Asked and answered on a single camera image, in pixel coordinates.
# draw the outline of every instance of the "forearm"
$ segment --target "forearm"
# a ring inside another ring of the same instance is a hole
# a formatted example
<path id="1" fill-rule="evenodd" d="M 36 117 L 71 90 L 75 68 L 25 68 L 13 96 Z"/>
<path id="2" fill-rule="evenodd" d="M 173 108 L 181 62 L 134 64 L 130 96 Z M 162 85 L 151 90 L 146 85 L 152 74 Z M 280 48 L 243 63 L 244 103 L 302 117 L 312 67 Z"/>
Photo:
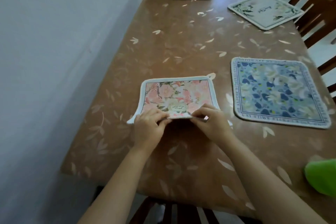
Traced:
<path id="1" fill-rule="evenodd" d="M 124 224 L 146 160 L 146 154 L 131 149 L 78 224 Z"/>
<path id="2" fill-rule="evenodd" d="M 233 134 L 219 143 L 231 159 L 258 215 L 269 223 L 326 223 Z"/>

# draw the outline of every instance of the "person's left hand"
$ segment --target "person's left hand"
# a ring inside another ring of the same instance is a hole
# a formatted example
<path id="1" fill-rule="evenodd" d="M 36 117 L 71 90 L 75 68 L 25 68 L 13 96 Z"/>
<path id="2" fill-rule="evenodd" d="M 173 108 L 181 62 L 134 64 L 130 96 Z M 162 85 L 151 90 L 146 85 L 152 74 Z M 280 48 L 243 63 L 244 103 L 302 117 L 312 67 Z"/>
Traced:
<path id="1" fill-rule="evenodd" d="M 151 155 L 161 140 L 166 125 L 172 120 L 162 120 L 159 125 L 157 122 L 168 116 L 169 114 L 167 112 L 163 112 L 157 108 L 150 109 L 143 114 L 136 116 L 134 121 L 134 148 L 144 152 L 147 158 Z"/>

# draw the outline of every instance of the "person's left arm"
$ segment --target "person's left arm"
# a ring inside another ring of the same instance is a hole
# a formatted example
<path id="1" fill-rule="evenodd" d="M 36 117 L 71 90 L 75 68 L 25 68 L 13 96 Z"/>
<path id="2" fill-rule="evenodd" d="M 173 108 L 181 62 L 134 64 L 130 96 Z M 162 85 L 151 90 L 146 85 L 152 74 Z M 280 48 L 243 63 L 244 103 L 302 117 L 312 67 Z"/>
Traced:
<path id="1" fill-rule="evenodd" d="M 171 120 L 157 122 L 168 116 L 168 113 L 159 109 L 151 109 L 135 118 L 133 148 L 78 224 L 126 222 L 144 165 Z"/>

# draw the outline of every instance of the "person's right arm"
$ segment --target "person's right arm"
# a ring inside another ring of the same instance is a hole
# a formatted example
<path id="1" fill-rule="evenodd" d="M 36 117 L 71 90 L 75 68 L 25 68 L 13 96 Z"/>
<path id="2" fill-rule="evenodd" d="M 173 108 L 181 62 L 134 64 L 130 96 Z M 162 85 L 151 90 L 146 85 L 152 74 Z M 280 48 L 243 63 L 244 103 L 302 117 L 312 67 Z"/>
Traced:
<path id="1" fill-rule="evenodd" d="M 263 223 L 326 224 L 235 137 L 223 112 L 205 104 L 192 115 L 209 117 L 207 122 L 191 121 L 230 158 Z"/>

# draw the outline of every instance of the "pink floral placemat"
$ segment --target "pink floral placemat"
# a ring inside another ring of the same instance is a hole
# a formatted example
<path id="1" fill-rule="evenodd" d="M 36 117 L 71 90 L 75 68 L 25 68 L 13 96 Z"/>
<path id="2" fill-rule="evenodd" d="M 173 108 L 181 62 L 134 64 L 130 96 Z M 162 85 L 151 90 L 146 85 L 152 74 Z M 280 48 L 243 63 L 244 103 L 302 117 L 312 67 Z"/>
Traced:
<path id="1" fill-rule="evenodd" d="M 191 118 L 203 104 L 219 109 L 212 81 L 207 76 L 149 79 L 141 84 L 138 108 L 127 123 L 134 123 L 136 115 L 152 108 L 168 112 L 170 119 Z"/>

